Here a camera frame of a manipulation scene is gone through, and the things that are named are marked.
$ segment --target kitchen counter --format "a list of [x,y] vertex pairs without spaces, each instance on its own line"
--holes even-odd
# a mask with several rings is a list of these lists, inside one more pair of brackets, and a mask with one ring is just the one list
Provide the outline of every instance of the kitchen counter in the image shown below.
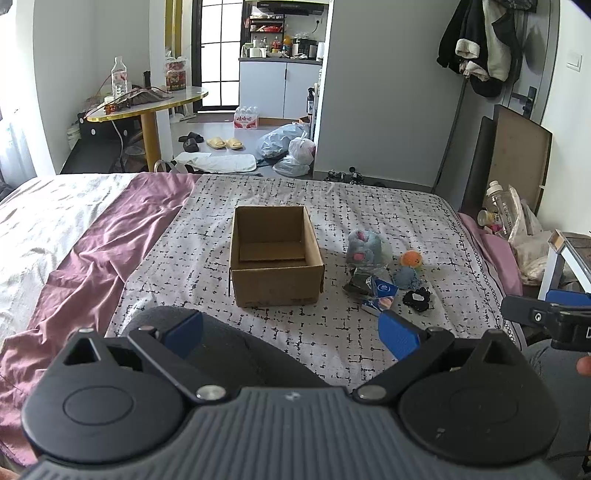
[[253,57],[253,58],[241,58],[238,60],[240,60],[240,61],[281,61],[283,63],[308,63],[308,64],[312,64],[312,65],[322,65],[321,61],[316,61],[316,60],[282,59],[280,57],[267,57],[265,59],[262,57]]

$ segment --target wooden table leg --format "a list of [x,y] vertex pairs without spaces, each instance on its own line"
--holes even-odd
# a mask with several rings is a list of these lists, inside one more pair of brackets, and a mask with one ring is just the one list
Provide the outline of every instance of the wooden table leg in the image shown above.
[[156,114],[143,113],[140,115],[142,120],[142,131],[144,133],[144,148],[146,150],[146,162],[148,170],[154,171],[154,164],[162,159],[160,153],[160,141],[158,140],[158,128],[156,127]]

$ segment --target kitchen cabinet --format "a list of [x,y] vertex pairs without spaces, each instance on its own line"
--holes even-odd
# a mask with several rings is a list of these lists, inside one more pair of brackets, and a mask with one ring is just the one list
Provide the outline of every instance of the kitchen cabinet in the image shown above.
[[240,105],[256,106],[259,116],[297,120],[307,115],[308,88],[318,82],[321,65],[241,59]]
[[285,76],[285,102],[283,118],[298,119],[306,116],[308,88],[318,83],[320,65],[288,63]]
[[261,117],[283,118],[286,68],[282,61],[240,62],[240,105],[256,106]]

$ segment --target door lock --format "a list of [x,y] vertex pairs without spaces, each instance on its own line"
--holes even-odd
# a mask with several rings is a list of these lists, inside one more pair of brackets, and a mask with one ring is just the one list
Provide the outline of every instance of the door lock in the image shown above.
[[527,96],[520,95],[519,93],[512,93],[511,97],[519,100],[519,103],[523,105],[523,116],[527,119],[531,117],[531,111],[534,109],[535,96],[538,93],[538,89],[530,87],[530,91]]

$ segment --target glass door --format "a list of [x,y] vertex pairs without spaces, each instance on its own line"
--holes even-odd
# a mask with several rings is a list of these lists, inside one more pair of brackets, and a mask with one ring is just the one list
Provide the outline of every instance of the glass door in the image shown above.
[[209,90],[202,110],[238,107],[243,0],[203,0],[201,85]]

